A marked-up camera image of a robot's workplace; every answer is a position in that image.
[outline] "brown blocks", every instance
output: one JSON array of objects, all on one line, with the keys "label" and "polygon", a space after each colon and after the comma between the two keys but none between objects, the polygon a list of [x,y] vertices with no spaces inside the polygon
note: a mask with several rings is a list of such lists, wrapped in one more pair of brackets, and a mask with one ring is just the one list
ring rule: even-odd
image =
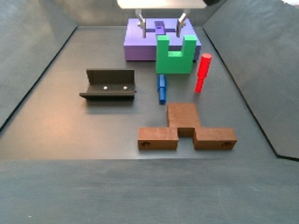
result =
[{"label": "brown blocks", "polygon": [[194,103],[167,104],[167,122],[178,129],[179,137],[193,137],[194,129],[202,126],[198,109]]},{"label": "brown blocks", "polygon": [[233,150],[238,137],[232,128],[202,127],[197,105],[190,102],[167,104],[169,128],[141,128],[141,150],[177,149],[179,137],[193,137],[195,150]]},{"label": "brown blocks", "polygon": [[233,150],[238,141],[232,128],[198,128],[194,132],[195,150]]},{"label": "brown blocks", "polygon": [[139,150],[177,150],[178,130],[173,128],[139,128],[138,148]]}]

